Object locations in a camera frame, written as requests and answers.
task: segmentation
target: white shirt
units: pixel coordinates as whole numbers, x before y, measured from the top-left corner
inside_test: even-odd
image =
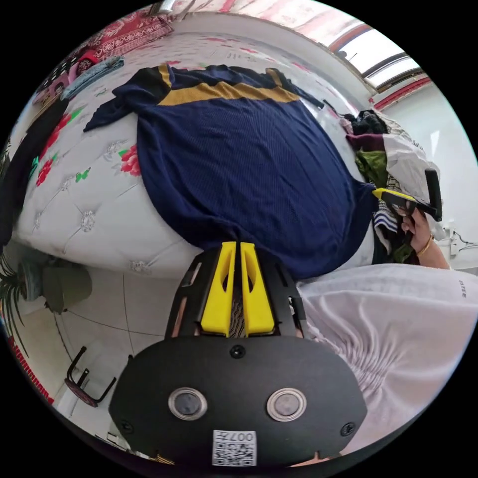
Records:
[[[440,392],[478,317],[478,277],[406,264],[335,271],[298,285],[307,322],[354,372],[368,413],[343,454],[392,433]]]

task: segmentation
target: red trim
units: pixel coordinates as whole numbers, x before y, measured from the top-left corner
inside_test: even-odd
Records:
[[[391,95],[387,96],[383,100],[380,100],[376,105],[375,108],[377,110],[382,110],[385,107],[389,106],[391,103],[399,100],[400,98],[404,97],[405,95],[408,95],[421,87],[427,85],[428,83],[431,83],[430,77],[426,78],[421,78],[420,80],[414,81],[413,83],[410,83],[410,85],[404,86],[403,88],[400,88],[399,90],[395,91]]]
[[[38,381],[38,378],[35,377],[33,372],[30,370],[30,367],[26,363],[25,358],[23,357],[23,354],[21,353],[20,349],[18,348],[18,345],[15,344],[15,340],[13,339],[12,336],[8,338],[8,344],[10,347],[13,349],[13,352],[15,353],[15,356],[17,360],[20,362],[20,365],[22,366],[23,370],[25,370],[26,374],[30,378],[30,380],[33,383],[33,386],[45,397],[45,399],[48,401],[48,403],[51,405],[53,403],[53,398],[48,395],[48,392],[45,390],[45,388],[41,385],[41,383]]]
[[[236,0],[226,0],[219,11],[221,13],[229,13],[229,10],[231,10],[235,2]]]
[[[362,23],[361,25],[357,25],[347,33],[344,33],[342,36],[337,38],[337,40],[333,41],[329,45],[329,50],[332,53],[337,53],[341,48],[343,48],[347,43],[350,43],[352,40],[355,40],[358,36],[363,35],[364,33],[373,30],[373,28],[366,23]]]

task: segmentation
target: black handle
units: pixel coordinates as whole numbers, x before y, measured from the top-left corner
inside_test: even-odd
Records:
[[[430,197],[430,206],[435,210],[432,217],[435,221],[442,220],[442,194],[440,192],[440,181],[435,169],[425,169],[425,178],[427,180],[428,195]]]

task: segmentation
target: screw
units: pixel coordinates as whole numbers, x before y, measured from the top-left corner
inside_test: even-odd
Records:
[[[343,437],[348,437],[355,430],[355,423],[349,422],[346,423],[341,429],[340,434]]]
[[[234,345],[229,351],[231,357],[234,359],[241,359],[245,355],[245,348],[242,345]]]
[[[127,422],[126,420],[122,420],[121,429],[126,434],[131,434],[134,431],[133,426],[129,422]]]

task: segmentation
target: black cloth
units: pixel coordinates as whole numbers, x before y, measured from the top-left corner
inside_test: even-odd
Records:
[[[68,104],[68,100],[58,99],[31,124],[3,175],[0,183],[0,253],[11,239],[15,217],[23,207],[31,163],[42,152]]]
[[[387,134],[388,128],[384,121],[373,110],[361,111],[355,118],[354,115],[344,115],[349,120],[354,130],[354,135],[360,134]]]

